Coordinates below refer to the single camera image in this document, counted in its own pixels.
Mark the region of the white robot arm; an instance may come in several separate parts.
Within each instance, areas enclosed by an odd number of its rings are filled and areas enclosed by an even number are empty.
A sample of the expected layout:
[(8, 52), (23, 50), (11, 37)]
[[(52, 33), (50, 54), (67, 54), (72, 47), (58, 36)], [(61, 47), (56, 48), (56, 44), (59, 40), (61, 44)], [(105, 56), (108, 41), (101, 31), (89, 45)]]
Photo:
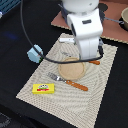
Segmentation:
[(72, 30), (81, 59), (94, 59), (103, 32), (99, 0), (62, 0), (62, 4), (68, 11), (67, 25)]

